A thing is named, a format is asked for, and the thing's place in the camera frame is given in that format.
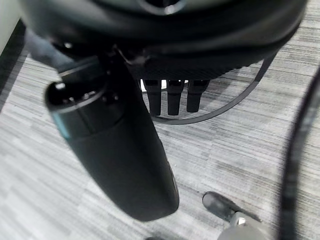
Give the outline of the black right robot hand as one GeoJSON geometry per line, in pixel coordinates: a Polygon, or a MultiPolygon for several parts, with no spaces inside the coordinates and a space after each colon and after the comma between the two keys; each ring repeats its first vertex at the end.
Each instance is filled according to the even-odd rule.
{"type": "Polygon", "coordinates": [[[305,0],[21,0],[30,53],[52,66],[44,102],[60,134],[101,190],[148,222],[179,207],[154,122],[187,125],[236,106],[297,31],[305,0]],[[210,81],[262,62],[228,104],[199,110],[210,81]]]}

